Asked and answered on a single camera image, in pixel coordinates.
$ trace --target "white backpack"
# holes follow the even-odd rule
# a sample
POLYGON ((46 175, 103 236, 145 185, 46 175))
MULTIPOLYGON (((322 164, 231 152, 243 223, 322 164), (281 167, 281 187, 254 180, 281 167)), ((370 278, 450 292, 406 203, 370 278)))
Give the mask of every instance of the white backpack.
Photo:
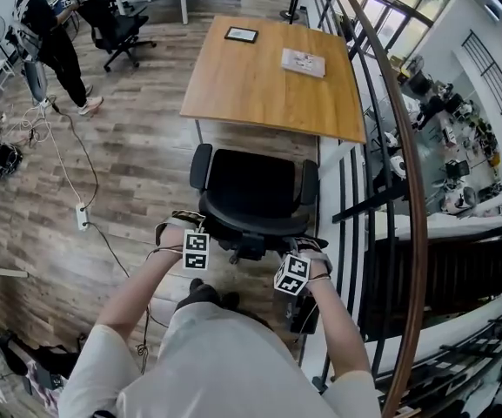
POLYGON ((18 55, 23 60, 36 62, 42 48, 42 38, 23 23, 30 0, 23 0, 13 12, 12 30, 17 38, 18 55))

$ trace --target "power outlet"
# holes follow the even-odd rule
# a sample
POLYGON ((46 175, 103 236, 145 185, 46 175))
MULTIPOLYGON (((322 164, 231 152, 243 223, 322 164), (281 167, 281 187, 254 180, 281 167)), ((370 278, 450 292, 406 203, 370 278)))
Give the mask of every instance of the power outlet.
POLYGON ((88 229, 88 212, 84 207, 84 203, 77 204, 77 225, 79 231, 88 229))

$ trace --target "black round base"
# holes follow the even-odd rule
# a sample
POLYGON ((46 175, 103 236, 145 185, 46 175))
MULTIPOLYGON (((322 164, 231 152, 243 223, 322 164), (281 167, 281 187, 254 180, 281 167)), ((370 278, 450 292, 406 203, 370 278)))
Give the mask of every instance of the black round base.
MULTIPOLYGON (((284 19, 284 20, 289 20, 291 18, 291 13, 288 10, 283 10, 279 13, 279 15, 284 19)), ((293 16, 293 20, 299 20, 299 14, 296 12, 295 15, 293 16)))

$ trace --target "white shoe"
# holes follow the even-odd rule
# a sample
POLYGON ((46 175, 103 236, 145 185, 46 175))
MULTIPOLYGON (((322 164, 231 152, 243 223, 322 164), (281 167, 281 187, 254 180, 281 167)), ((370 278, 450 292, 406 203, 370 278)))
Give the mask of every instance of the white shoe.
POLYGON ((78 114, 81 116, 88 116, 95 113, 97 109, 100 108, 100 105, 103 103, 103 101, 104 98, 102 98, 101 96, 98 98, 87 98, 84 107, 78 109, 78 114))

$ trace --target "black shirt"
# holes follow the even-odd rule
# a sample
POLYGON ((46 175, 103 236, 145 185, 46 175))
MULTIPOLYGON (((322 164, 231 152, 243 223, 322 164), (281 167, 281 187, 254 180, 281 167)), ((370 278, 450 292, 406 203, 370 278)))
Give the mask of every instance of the black shirt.
MULTIPOLYGON (((23 0, 17 0, 17 7, 23 0)), ((23 23, 42 38, 42 50, 59 48, 62 42, 70 43, 65 28, 57 18, 47 0, 30 0, 24 12, 23 23)))

